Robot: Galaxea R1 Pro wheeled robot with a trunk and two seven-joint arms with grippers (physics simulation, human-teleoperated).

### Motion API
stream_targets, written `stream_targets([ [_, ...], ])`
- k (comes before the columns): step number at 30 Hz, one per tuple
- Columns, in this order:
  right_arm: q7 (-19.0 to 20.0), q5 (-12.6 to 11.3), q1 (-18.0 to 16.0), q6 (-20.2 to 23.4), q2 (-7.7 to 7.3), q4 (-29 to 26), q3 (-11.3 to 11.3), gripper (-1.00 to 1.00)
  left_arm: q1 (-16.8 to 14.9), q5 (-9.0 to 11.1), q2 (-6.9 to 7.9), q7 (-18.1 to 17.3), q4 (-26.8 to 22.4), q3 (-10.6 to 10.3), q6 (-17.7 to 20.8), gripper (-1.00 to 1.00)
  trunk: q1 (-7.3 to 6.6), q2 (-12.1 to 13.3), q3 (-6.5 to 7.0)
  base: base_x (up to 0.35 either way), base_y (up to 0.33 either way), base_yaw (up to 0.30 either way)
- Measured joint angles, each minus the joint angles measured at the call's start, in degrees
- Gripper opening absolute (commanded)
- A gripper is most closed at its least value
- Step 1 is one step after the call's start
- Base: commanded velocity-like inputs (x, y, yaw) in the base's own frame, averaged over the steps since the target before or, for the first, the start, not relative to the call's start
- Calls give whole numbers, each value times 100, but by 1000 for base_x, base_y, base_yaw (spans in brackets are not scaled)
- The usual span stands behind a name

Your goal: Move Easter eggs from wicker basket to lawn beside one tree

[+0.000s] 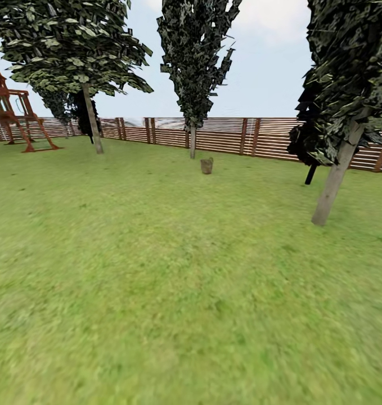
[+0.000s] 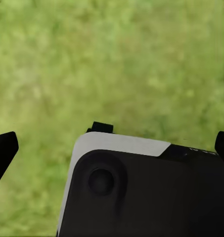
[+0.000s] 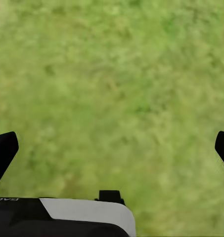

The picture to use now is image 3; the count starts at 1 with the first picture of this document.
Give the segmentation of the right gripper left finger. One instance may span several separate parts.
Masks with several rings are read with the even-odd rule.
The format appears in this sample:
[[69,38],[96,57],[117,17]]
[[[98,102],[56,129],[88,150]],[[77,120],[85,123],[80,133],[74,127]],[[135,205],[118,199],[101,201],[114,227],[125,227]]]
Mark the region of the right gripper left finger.
[[14,131],[0,134],[0,180],[18,150],[18,139]]

